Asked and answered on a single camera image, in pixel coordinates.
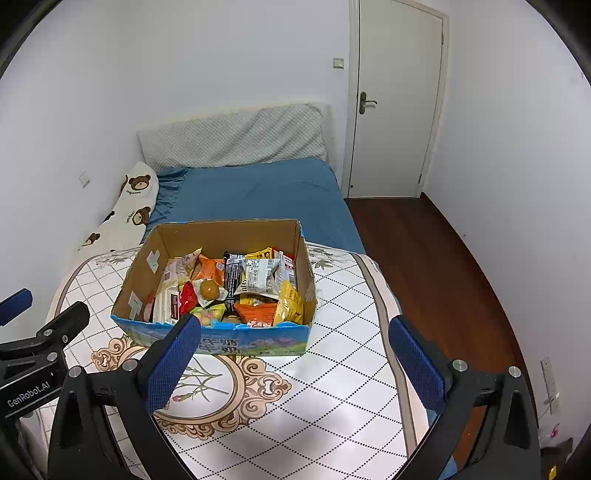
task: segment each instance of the blue gripper pad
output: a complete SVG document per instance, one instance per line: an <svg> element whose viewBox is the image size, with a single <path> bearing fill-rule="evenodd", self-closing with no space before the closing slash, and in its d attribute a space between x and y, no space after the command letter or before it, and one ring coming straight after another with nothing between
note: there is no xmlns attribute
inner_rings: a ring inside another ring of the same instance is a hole
<svg viewBox="0 0 591 480"><path fill-rule="evenodd" d="M191 315L148 375L144 406L150 415L166 406L200 341L201 325Z"/></svg>
<svg viewBox="0 0 591 480"><path fill-rule="evenodd" d="M3 300L0 303L0 326L5 326L13 318L30 308L32 304L33 295L26 288Z"/></svg>
<svg viewBox="0 0 591 480"><path fill-rule="evenodd" d="M441 413L445 406L443 378L398 317L390 321L388 339L423 406Z"/></svg>

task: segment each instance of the cartoon bear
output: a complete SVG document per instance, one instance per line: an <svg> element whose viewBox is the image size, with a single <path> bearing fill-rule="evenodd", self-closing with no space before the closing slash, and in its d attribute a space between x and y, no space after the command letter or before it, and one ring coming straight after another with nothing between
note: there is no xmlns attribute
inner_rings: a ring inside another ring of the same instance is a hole
<svg viewBox="0 0 591 480"><path fill-rule="evenodd" d="M125 180L123 181L123 183L121 184L121 189L119 190L119 195L121 195L123 193L123 189L125 188L125 186L127 185L127 181L129 180L129 177L126 175L125 176Z"/></svg>
<svg viewBox="0 0 591 480"><path fill-rule="evenodd" d="M150 218L150 207L140 208L137 212L134 213L132 221L134 225L148 225L148 219Z"/></svg>
<svg viewBox="0 0 591 480"><path fill-rule="evenodd" d="M150 175L142 175L129 179L132 190L145 190L150 185Z"/></svg>
<svg viewBox="0 0 591 480"><path fill-rule="evenodd" d="M88 245L92 245L100 238L100 233L91 233L90 237L86 239L86 241L82 244L83 247L88 247Z"/></svg>

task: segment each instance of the black snack package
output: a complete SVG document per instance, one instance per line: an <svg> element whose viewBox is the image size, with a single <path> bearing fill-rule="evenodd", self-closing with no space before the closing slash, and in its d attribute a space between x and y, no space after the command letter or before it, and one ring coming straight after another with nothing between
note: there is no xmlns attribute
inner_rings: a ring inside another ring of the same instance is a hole
<svg viewBox="0 0 591 480"><path fill-rule="evenodd" d="M230 297L224 302L226 305L226 312L229 314L238 314L234 308L234 302L236 302L237 299L233 295L238 288L238 284L241 282L242 260L244 259L244 255L234 255L224 252L223 258L225 264L223 286L230 295Z"/></svg>

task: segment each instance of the white patterned tablecloth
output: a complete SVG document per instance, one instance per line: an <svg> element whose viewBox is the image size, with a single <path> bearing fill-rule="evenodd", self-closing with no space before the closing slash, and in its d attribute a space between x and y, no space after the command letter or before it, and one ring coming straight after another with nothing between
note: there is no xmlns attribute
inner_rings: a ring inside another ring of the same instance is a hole
<svg viewBox="0 0 591 480"><path fill-rule="evenodd" d="M154 416L196 478L386 480L427 430L426 412L387 344L394 296L371 259L309 244L317 309L302 356L195 355ZM111 320L138 249L86 261L50 317L78 300L91 317L64 353L87 372L146 348ZM57 400L38 415L48 443ZM130 470L148 478L115 408L108 415Z"/></svg>

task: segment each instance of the wall switch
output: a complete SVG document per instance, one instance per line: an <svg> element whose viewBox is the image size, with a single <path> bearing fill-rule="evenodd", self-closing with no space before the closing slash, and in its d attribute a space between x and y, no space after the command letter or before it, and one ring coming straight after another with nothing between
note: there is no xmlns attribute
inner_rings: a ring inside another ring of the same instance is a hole
<svg viewBox="0 0 591 480"><path fill-rule="evenodd" d="M82 175L80 175L80 177L78 177L78 179L80 180L80 183L82 184L83 189L85 189L86 186L90 183L90 178L88 178L88 175L86 174L86 172L83 172Z"/></svg>
<svg viewBox="0 0 591 480"><path fill-rule="evenodd" d="M550 403L550 413L558 413L558 387L554 380L554 372L552 371L552 364L550 357L547 356L540 362L542 365L542 373L544 374L544 382L546 383L546 390L548 392L548 402Z"/></svg>

